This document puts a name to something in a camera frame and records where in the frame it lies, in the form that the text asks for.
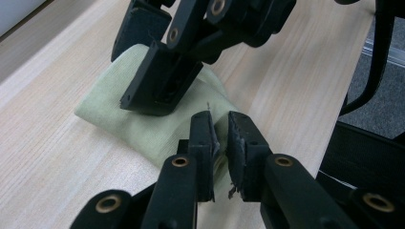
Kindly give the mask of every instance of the light wood tabletop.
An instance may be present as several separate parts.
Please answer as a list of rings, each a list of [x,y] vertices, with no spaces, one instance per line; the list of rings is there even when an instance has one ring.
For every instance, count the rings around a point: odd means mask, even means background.
[[[0,43],[0,228],[68,228],[94,195],[156,181],[158,168],[74,115],[110,64],[128,4],[55,0]],[[211,66],[272,151],[313,176],[373,13],[373,0],[298,0],[263,47],[233,47]],[[219,194],[199,211],[199,228],[265,227],[258,204],[238,198]]]

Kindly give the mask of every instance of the green cloth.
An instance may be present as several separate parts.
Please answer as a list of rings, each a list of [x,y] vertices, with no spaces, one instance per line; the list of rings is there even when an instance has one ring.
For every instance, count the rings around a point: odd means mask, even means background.
[[[160,168],[169,156],[177,152],[179,140],[189,138],[191,116],[206,111],[209,104],[221,144],[222,156],[216,168],[222,165],[220,174],[225,174],[227,114],[237,109],[227,100],[222,82],[208,68],[202,68],[170,115],[151,116],[119,108],[119,100],[134,78],[147,50],[145,46],[136,45],[116,59],[77,106],[75,114],[124,140]]]

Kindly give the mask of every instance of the gray carpet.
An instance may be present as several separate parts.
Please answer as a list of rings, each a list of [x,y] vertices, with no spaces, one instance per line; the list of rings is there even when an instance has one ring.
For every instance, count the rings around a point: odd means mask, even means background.
[[[373,26],[369,33],[373,39]],[[405,20],[395,19],[392,46],[405,51]],[[362,54],[349,88],[349,102],[363,91],[370,72],[371,58]],[[340,121],[393,138],[405,131],[405,69],[387,64],[383,80],[373,99]]]

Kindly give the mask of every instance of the light green towel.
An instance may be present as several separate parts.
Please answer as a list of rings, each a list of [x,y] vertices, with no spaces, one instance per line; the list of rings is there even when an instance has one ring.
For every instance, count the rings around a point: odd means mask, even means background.
[[[189,138],[191,116],[206,111],[209,104],[222,153],[216,163],[216,168],[222,165],[222,170],[215,179],[224,178],[222,175],[226,173],[227,166],[222,162],[227,135],[227,114],[237,109],[227,100],[221,81],[208,68],[202,68],[170,115],[150,116],[119,108],[119,100],[134,78],[147,50],[145,46],[136,45],[124,52],[99,77],[77,106],[75,114],[121,138],[160,168],[169,156],[177,152],[179,139]]]

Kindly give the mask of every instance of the wood grain surface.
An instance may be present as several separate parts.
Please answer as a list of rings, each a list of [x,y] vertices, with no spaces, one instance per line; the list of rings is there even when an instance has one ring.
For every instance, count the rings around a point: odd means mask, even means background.
[[[108,67],[128,4],[55,0],[0,43],[0,228],[68,228],[95,194],[156,181],[157,168],[73,113]],[[273,152],[314,176],[373,11],[371,0],[298,0],[263,47],[239,45],[211,66]],[[199,228],[264,225],[257,204],[234,198],[205,204]]]

